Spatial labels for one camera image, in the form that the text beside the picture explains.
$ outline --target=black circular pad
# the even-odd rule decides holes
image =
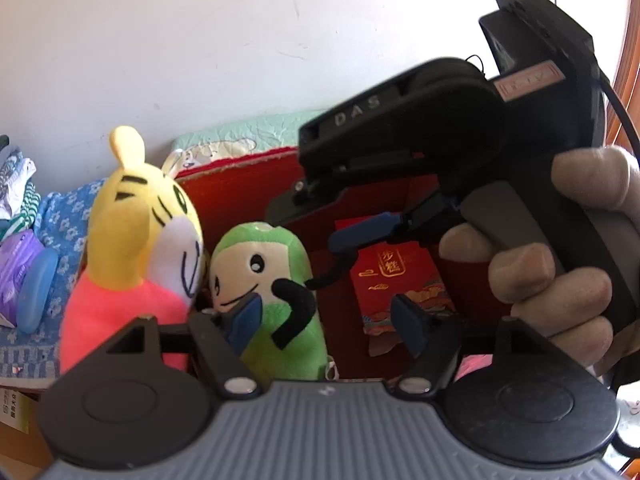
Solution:
[[[43,394],[38,421],[54,455],[87,468],[133,468],[199,436],[210,418],[209,396],[194,377],[164,366],[156,350],[100,347]]]
[[[560,420],[574,406],[574,396],[562,386],[544,381],[521,381],[505,386],[498,402],[514,418],[526,422]]]
[[[612,393],[595,378],[538,355],[462,377],[446,390],[444,409],[469,446],[529,465],[591,456],[610,441],[619,417]]]
[[[156,407],[158,395],[138,381],[111,381],[94,386],[82,399],[90,417],[100,422],[125,424],[145,418]]]

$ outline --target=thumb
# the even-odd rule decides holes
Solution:
[[[438,247],[442,259],[465,263],[488,262],[497,252],[497,247],[471,224],[449,229]]]
[[[551,167],[551,181],[583,206],[624,213],[640,232],[640,171],[635,157],[623,148],[560,153]]]

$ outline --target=wooden door frame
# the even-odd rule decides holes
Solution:
[[[640,0],[629,0],[625,42],[620,55],[613,88],[625,105],[634,124],[640,124]],[[618,144],[631,151],[626,132],[621,128],[611,104],[607,105],[607,144]]]

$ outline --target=black plush arm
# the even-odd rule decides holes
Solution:
[[[279,278],[271,284],[273,295],[289,303],[291,314],[280,327],[271,334],[275,345],[284,350],[295,336],[302,332],[316,313],[316,298],[304,285]]]

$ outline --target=yellow tiger plush toy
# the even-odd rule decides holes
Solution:
[[[62,323],[63,372],[137,316],[185,322],[204,272],[198,215],[172,178],[179,156],[162,169],[146,164],[142,137],[130,126],[116,128],[109,140],[119,167],[89,217],[86,269]],[[184,356],[164,360],[186,366]]]

